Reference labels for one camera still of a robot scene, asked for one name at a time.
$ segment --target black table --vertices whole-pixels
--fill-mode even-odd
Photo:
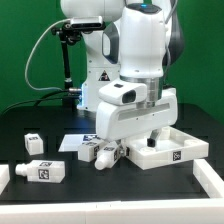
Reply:
[[[197,106],[179,105],[175,128],[209,143],[206,160],[224,176],[224,127]],[[45,153],[30,156],[24,135],[38,133]],[[133,201],[208,197],[193,176],[193,161],[141,170],[121,158],[112,169],[98,171],[94,161],[78,161],[77,152],[58,152],[65,134],[95,133],[95,120],[63,107],[19,107],[0,117],[1,164],[9,164],[11,180],[0,204]],[[60,184],[32,183],[15,175],[19,163],[34,159],[66,163]]]

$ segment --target black cable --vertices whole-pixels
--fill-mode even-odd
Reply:
[[[20,106],[22,104],[27,104],[27,103],[34,103],[34,102],[37,102],[37,101],[53,101],[53,100],[62,100],[64,98],[72,98],[72,99],[79,99],[79,96],[66,96],[66,97],[57,97],[57,98],[50,98],[50,99],[37,99],[37,100],[27,100],[27,101],[22,101],[22,102],[18,102],[18,103],[15,103],[15,104],[12,104],[10,106],[8,106],[6,109],[4,109],[0,116],[4,115],[7,111],[9,111],[10,109],[14,108],[14,107],[17,107],[17,106]]]
[[[42,99],[46,99],[50,96],[54,96],[54,95],[57,95],[57,94],[60,94],[60,93],[66,93],[66,92],[68,92],[68,90],[59,90],[59,91],[54,91],[54,92],[51,92],[51,93],[47,93],[44,96],[42,96],[40,98],[40,100],[37,100],[33,106],[38,106],[41,103]]]

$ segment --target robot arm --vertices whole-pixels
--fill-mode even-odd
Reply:
[[[170,0],[124,8],[120,27],[120,78],[99,91],[96,132],[117,141],[172,125],[177,119],[175,90],[162,91],[163,58],[170,41]]]

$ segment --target green wall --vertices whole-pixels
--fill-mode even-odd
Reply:
[[[64,19],[60,0],[0,0],[0,110],[43,92],[31,90],[24,68],[35,42],[52,23]],[[179,102],[200,106],[224,123],[224,1],[179,0],[185,51],[169,72]],[[75,84],[85,79],[85,47],[70,48]],[[63,88],[60,42],[48,34],[38,48],[29,77],[36,87]]]

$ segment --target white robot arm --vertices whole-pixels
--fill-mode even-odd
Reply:
[[[179,23],[173,13],[177,2],[61,0],[67,17],[88,20],[101,16],[104,21],[112,22],[104,32],[82,33],[87,49],[88,76],[82,86],[83,99],[78,108],[97,111],[96,133],[101,140],[92,142],[97,147],[82,145],[85,150],[81,154],[84,161],[93,160],[95,149],[98,151],[104,140],[97,152],[97,169],[111,168],[121,155],[142,169],[148,169],[177,160],[201,158],[203,154],[191,154],[182,160],[180,151],[167,151],[169,136],[177,138],[177,142],[188,138],[192,142],[191,137],[166,128],[177,119],[176,91],[163,88],[166,78],[163,66],[169,66],[183,50],[183,43],[179,42]],[[155,147],[158,136],[168,141],[165,148]],[[94,156],[87,158],[85,152]]]
[[[117,141],[172,125],[177,119],[175,89],[162,91],[162,62],[170,41],[170,0],[130,4],[120,27],[120,77],[99,91],[96,132]]]
[[[127,3],[143,0],[128,0]],[[67,18],[102,17],[105,22],[113,22],[121,17],[125,0],[61,0],[61,8]],[[102,54],[103,31],[83,32],[86,45],[87,79],[82,84],[82,99],[78,109],[96,112],[101,100],[99,89],[119,77],[120,64],[111,64]]]

